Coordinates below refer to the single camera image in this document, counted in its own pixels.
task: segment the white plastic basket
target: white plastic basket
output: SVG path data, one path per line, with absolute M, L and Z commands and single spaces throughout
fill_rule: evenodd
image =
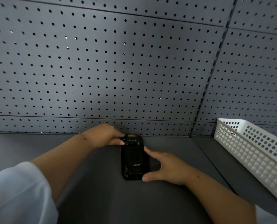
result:
M 243 119 L 217 118 L 214 138 L 277 198 L 277 137 Z

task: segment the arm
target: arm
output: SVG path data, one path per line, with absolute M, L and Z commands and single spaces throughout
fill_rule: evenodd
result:
M 165 180 L 187 186 L 202 203 L 215 224 L 256 223 L 255 207 L 213 178 L 172 154 L 151 151 L 147 147 L 144 149 L 161 163 L 161 168 L 159 171 L 146 173 L 143 181 Z
M 56 202 L 75 169 L 92 150 L 105 145 L 122 145 L 124 142 L 118 138 L 123 136 L 113 126 L 102 124 L 71 137 L 31 162 L 46 177 Z

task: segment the finger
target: finger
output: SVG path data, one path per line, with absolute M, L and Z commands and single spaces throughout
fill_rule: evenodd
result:
M 157 159 L 160 162 L 162 152 L 156 152 L 156 151 L 149 150 L 146 146 L 144 147 L 144 150 L 149 156 L 151 156 L 154 159 Z
M 124 145 L 125 142 L 123 142 L 121 139 L 118 138 L 112 138 L 109 143 L 109 145 Z
M 118 131 L 116 128 L 114 129 L 114 136 L 113 137 L 124 137 L 125 134 Z
M 143 182 L 150 182 L 154 180 L 163 180 L 163 171 L 152 171 L 144 174 Z

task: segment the right hand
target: right hand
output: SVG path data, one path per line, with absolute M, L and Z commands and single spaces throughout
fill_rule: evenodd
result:
M 191 166 L 170 153 L 156 152 L 144 147 L 145 152 L 161 163 L 158 171 L 144 174 L 143 181 L 164 180 L 173 184 L 185 184 L 189 176 Z

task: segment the hand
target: hand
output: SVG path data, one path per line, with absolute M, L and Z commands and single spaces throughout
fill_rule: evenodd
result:
M 184 161 L 170 153 L 155 152 L 144 147 L 145 152 L 161 163 L 159 171 L 144 174 L 143 181 L 164 180 L 173 184 L 185 184 L 191 168 Z
M 85 140 L 88 140 L 93 148 L 100 148 L 106 145 L 124 145 L 125 143 L 119 139 L 125 134 L 119 132 L 113 126 L 106 123 L 93 127 L 82 133 Z

